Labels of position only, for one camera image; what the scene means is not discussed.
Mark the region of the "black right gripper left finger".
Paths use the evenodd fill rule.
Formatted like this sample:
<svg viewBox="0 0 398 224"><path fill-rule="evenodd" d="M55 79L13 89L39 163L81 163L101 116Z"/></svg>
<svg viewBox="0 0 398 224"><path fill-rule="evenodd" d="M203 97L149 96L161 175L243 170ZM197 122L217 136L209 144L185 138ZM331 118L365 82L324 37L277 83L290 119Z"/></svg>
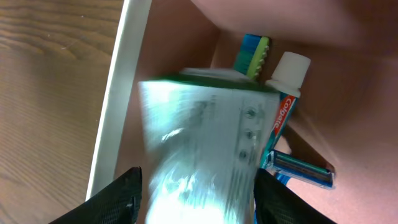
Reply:
<svg viewBox="0 0 398 224"><path fill-rule="evenodd" d="M135 224L142 200L142 169L132 167L89 200L51 224Z"/></svg>

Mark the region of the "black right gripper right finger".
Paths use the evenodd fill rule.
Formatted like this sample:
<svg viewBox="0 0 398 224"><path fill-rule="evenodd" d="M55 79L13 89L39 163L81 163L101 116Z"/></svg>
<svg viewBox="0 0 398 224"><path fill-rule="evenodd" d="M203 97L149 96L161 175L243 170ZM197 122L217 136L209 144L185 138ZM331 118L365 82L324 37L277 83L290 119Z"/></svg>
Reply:
<svg viewBox="0 0 398 224"><path fill-rule="evenodd" d="M260 224L334 224L264 169L257 170L254 199Z"/></svg>

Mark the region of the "blue disposable razor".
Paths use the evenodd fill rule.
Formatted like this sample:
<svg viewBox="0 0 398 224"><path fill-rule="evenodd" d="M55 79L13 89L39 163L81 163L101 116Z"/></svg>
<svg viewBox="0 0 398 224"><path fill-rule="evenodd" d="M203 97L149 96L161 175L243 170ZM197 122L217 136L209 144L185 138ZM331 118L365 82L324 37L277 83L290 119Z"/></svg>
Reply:
<svg viewBox="0 0 398 224"><path fill-rule="evenodd" d="M334 173L276 150L271 150L268 153L267 167L264 170L268 171L285 186L291 178L294 178L324 189L333 188ZM256 220L256 204L254 223L258 223Z"/></svg>

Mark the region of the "white and green soap packet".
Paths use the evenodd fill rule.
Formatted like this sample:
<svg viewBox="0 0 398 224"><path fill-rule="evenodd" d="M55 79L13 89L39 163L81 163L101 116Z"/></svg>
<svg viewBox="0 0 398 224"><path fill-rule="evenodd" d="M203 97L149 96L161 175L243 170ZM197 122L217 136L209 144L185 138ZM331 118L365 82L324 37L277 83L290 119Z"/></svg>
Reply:
<svg viewBox="0 0 398 224"><path fill-rule="evenodd" d="M279 92L231 70L141 81L147 223L251 223Z"/></svg>

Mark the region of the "small teal toothpaste tube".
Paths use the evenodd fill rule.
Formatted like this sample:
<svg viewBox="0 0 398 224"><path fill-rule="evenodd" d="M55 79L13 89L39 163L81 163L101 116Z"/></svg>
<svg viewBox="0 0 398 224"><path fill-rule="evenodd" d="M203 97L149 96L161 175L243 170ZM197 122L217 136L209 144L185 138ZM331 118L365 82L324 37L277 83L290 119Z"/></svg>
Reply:
<svg viewBox="0 0 398 224"><path fill-rule="evenodd" d="M290 118L297 100L301 96L300 89L307 74L311 60L293 52L284 52L271 78L266 85L276 89L279 95L279 107L269 140L261 157L260 168L267 167L267 155L273 150Z"/></svg>

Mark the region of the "green and white toothbrush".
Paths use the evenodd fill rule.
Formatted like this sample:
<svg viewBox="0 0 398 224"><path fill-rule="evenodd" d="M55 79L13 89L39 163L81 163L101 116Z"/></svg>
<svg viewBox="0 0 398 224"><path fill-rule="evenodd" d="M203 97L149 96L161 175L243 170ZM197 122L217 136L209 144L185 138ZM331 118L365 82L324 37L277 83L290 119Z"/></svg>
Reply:
<svg viewBox="0 0 398 224"><path fill-rule="evenodd" d="M265 63L269 45L270 39L268 37L245 34L233 69L255 80Z"/></svg>

